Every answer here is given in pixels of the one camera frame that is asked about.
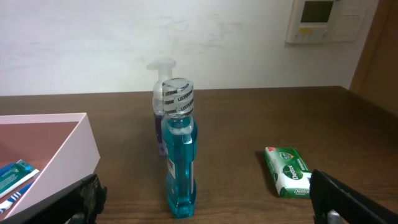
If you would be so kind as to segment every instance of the wall-mounted device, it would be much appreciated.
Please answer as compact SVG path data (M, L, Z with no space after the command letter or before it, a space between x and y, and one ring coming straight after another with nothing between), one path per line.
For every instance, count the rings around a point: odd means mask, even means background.
M286 42L354 40L366 3L367 0L294 0Z

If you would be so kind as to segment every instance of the display screen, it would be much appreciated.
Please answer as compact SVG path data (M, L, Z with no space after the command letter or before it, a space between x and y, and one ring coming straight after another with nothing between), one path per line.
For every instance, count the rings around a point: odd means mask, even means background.
M334 1L306 1L301 22L328 22Z

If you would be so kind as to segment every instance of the pink box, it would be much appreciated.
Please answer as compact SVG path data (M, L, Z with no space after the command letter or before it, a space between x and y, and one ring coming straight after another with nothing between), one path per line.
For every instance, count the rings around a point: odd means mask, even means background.
M100 155L87 114L0 116L0 167L19 159L40 173L22 198L0 215L0 221L94 172Z

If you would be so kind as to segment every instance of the blue mouthwash bottle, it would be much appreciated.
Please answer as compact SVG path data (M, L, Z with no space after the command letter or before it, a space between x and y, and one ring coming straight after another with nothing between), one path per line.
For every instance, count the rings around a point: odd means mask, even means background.
M193 119L193 83L184 78L163 82L163 145L167 155L167 200L176 218L193 216L197 194L193 160L198 128Z
M160 127L163 118L163 97L162 97L162 83L173 76L172 69L175 67L175 60L172 58L160 58L149 65L147 69L157 70L159 79L154 85L154 97L152 99L152 106L155 113L155 130L157 137L157 147L159 154L166 157L166 153L162 144L162 129Z

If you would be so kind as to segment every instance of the white wall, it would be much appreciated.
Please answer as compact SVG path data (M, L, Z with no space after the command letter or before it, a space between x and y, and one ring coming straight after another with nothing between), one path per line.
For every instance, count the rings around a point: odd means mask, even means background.
M292 0L1 0L0 95L149 91L153 59L196 89L349 87L355 42L285 45Z

